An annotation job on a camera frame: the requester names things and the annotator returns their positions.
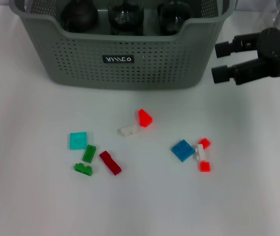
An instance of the dark red lego brick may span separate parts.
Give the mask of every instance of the dark red lego brick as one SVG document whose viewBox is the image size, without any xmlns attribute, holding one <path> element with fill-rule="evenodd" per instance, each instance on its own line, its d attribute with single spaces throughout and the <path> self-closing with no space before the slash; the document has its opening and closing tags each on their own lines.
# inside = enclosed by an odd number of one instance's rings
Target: dark red lego brick
<svg viewBox="0 0 280 236">
<path fill-rule="evenodd" d="M 116 164 L 116 162 L 114 162 L 111 155 L 107 151 L 101 153 L 100 158 L 104 161 L 105 165 L 114 175 L 117 175 L 121 172 L 121 168 Z"/>
<path fill-rule="evenodd" d="M 148 127 L 153 122 L 152 117 L 144 109 L 138 111 L 138 116 L 140 125 L 143 127 Z"/>
<path fill-rule="evenodd" d="M 208 147 L 210 147 L 211 142 L 209 140 L 207 140 L 206 138 L 204 138 L 204 139 L 201 139 L 199 141 L 199 144 L 202 144 L 203 145 L 203 149 L 206 150 Z"/>
<path fill-rule="evenodd" d="M 200 172 L 211 172 L 210 162 L 200 161 L 199 169 L 200 169 Z"/>
</svg>

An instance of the basket handle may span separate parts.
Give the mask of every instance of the basket handle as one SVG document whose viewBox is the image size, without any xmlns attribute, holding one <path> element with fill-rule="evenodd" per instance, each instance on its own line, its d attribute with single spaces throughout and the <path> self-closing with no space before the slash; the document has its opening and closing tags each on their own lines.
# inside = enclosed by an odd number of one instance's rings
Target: basket handle
<svg viewBox="0 0 280 236">
<path fill-rule="evenodd" d="M 25 12 L 25 0 L 10 0 L 9 6 L 11 10 L 15 13 L 18 13 L 19 11 Z"/>
</svg>

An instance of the blue lego tile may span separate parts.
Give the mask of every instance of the blue lego tile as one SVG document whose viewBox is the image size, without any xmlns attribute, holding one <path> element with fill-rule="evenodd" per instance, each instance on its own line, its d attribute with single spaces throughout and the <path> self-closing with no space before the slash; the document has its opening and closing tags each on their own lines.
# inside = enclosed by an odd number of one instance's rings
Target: blue lego tile
<svg viewBox="0 0 280 236">
<path fill-rule="evenodd" d="M 179 160 L 181 160 L 181 162 L 184 162 L 196 152 L 196 150 L 184 139 L 176 144 L 171 151 L 179 158 Z"/>
<path fill-rule="evenodd" d="M 87 133 L 71 133 L 70 134 L 70 150 L 86 149 Z"/>
</svg>

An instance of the basket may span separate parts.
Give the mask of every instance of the basket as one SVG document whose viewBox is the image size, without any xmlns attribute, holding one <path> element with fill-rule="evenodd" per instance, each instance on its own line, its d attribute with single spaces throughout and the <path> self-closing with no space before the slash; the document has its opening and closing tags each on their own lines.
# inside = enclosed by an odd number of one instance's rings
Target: basket
<svg viewBox="0 0 280 236">
<path fill-rule="evenodd" d="M 99 24 L 88 33 L 70 33 L 60 26 L 61 11 L 69 0 L 29 0 L 26 7 L 24 0 L 10 0 L 10 8 L 21 17 L 57 83 L 102 89 L 183 89 L 201 80 L 235 4 L 235 0 L 191 1 L 195 18 L 172 36 L 160 36 L 157 6 L 162 0 L 144 0 L 145 36 L 110 35 L 108 0 L 94 0 Z M 119 60 L 106 63 L 106 55 Z"/>
</svg>

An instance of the plastic toy block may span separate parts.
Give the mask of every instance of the plastic toy block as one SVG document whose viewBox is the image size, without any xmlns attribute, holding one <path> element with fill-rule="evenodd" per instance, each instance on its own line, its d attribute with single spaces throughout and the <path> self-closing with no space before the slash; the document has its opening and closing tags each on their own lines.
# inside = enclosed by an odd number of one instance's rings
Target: plastic toy block
<svg viewBox="0 0 280 236">
<path fill-rule="evenodd" d="M 85 150 L 85 153 L 83 155 L 82 161 L 87 162 L 87 163 L 91 163 L 95 152 L 96 152 L 96 147 L 92 146 L 92 145 L 88 145 L 86 147 L 86 150 Z"/>
<path fill-rule="evenodd" d="M 86 149 L 87 133 L 71 133 L 70 134 L 70 150 Z"/>
<path fill-rule="evenodd" d="M 199 169 L 200 169 L 200 172 L 210 172 L 211 171 L 210 162 L 200 161 L 199 162 Z"/>
<path fill-rule="evenodd" d="M 181 160 L 181 162 L 184 162 L 196 152 L 196 150 L 184 139 L 176 144 L 171 151 L 179 158 L 179 160 Z"/>
<path fill-rule="evenodd" d="M 136 125 L 131 125 L 128 127 L 124 127 L 119 129 L 118 131 L 122 136 L 127 137 L 129 135 L 136 134 L 138 132 L 138 127 Z"/>
<path fill-rule="evenodd" d="M 138 111 L 138 116 L 140 125 L 143 127 L 148 127 L 153 122 L 152 117 L 144 109 Z"/>
<path fill-rule="evenodd" d="M 92 167 L 90 166 L 84 166 L 83 163 L 77 163 L 74 167 L 75 171 L 80 172 L 82 174 L 85 174 L 87 176 L 91 176 L 93 171 Z"/>
<path fill-rule="evenodd" d="M 198 154 L 199 154 L 199 161 L 205 161 L 205 154 L 204 154 L 204 149 L 202 144 L 197 145 L 198 148 Z"/>
<path fill-rule="evenodd" d="M 117 175 L 121 172 L 121 168 L 116 164 L 116 162 L 114 162 L 111 155 L 107 151 L 101 153 L 100 158 L 104 161 L 105 165 L 114 175 Z"/>
<path fill-rule="evenodd" d="M 204 139 L 201 139 L 199 141 L 199 144 L 202 144 L 203 145 L 203 149 L 206 150 L 208 147 L 210 147 L 211 142 L 209 140 L 207 140 L 206 138 L 204 138 Z"/>
</svg>

